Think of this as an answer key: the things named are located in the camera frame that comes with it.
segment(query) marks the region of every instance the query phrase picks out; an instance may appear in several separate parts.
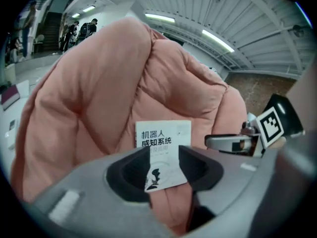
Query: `white ceiling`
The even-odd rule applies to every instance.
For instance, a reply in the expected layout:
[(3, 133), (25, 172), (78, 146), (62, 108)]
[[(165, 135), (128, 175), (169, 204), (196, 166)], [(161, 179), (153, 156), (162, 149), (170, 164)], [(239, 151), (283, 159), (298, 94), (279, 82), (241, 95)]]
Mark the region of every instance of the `white ceiling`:
[(71, 12), (77, 13), (77, 12), (82, 12), (82, 10), (86, 9), (89, 6), (95, 6), (95, 7), (100, 7), (104, 6), (105, 3), (102, 0), (79, 0), (71, 9), (69, 14)]
[[(99, 0), (118, 4), (127, 0)], [(150, 26), (190, 43), (229, 70), (300, 75), (315, 54), (312, 30), (294, 3), (283, 0), (137, 0), (145, 12), (175, 18), (175, 23), (151, 20)], [(296, 37), (292, 27), (304, 26)], [(235, 52), (228, 53), (206, 29)]]

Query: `pink puffer jacket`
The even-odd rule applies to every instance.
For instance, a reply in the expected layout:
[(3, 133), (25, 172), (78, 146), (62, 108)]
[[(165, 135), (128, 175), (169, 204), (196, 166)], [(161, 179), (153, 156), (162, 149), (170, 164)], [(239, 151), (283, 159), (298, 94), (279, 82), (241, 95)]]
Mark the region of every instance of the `pink puffer jacket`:
[[(190, 120), (192, 146), (206, 134), (239, 133), (247, 119), (239, 92), (174, 41), (125, 18), (66, 53), (27, 101), (11, 184), (32, 201), (75, 166), (135, 147), (135, 122)], [(192, 191), (151, 193), (157, 219), (186, 232)]]

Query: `black gripper pad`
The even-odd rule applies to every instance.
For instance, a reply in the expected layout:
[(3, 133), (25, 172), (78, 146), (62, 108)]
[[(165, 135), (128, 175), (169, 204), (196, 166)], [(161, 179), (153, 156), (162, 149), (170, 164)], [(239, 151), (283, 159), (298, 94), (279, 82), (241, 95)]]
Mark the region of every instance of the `black gripper pad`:
[(144, 192), (145, 179), (150, 169), (150, 147), (147, 146), (113, 164), (107, 170), (110, 188), (125, 201), (149, 202)]
[[(209, 190), (222, 178), (222, 165), (196, 151), (179, 146), (179, 166), (193, 191)], [(149, 202), (144, 192), (150, 169), (150, 147), (147, 146), (113, 164), (106, 173), (110, 188), (130, 202)]]
[(193, 191), (209, 190), (223, 176), (222, 165), (185, 146), (179, 146), (179, 166)]

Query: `person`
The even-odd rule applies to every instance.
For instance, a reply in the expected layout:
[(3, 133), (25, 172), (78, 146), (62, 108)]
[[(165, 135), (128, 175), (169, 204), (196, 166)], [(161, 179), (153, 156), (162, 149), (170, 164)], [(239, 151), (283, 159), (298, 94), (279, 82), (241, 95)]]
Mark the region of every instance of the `person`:
[(18, 47), (19, 42), (18, 42), (18, 38), (15, 39), (11, 39), (10, 42), (10, 63), (17, 63), (18, 62)]
[(73, 39), (73, 36), (76, 36), (77, 26), (79, 25), (79, 21), (75, 21), (74, 24), (69, 26), (65, 32), (65, 39), (60, 44), (60, 51), (67, 51), (69, 40)]
[(32, 1), (30, 4), (30, 12), (25, 19), (25, 23), (22, 28), (22, 46), (23, 46), (23, 57), (20, 61), (26, 60), (28, 55), (28, 36), (30, 28), (33, 26), (35, 13), (36, 13), (36, 1)]
[(19, 27), (19, 24), (20, 24), (20, 18), (21, 18), (21, 15), (19, 15), (15, 22), (14, 22), (14, 25), (13, 25), (13, 30), (11, 32), (11, 41), (14, 41), (15, 39), (19, 42), (19, 44), (21, 44), (20, 42), (20, 27)]
[(94, 33), (97, 32), (97, 22), (98, 20), (94, 18), (90, 23), (84, 23), (82, 27), (80, 28), (78, 38), (76, 41), (76, 45), (81, 43), (83, 40), (88, 38), (89, 36), (94, 35)]
[(77, 28), (76, 28), (76, 31), (74, 31), (74, 34), (70, 36), (68, 47), (70, 48), (73, 47), (76, 43), (76, 39), (77, 39)]

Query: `book cover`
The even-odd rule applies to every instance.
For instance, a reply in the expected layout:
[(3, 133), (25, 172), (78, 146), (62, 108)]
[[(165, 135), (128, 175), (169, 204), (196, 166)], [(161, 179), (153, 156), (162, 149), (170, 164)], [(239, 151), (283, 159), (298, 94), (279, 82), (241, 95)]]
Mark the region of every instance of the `book cover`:
[(191, 121), (161, 120), (136, 122), (136, 147), (150, 146), (150, 170), (145, 192), (184, 184), (179, 167), (178, 146), (191, 144)]
[(6, 110), (18, 99), (20, 99), (20, 94), (16, 85), (9, 87), (4, 93), (1, 94), (1, 104), (3, 110)]

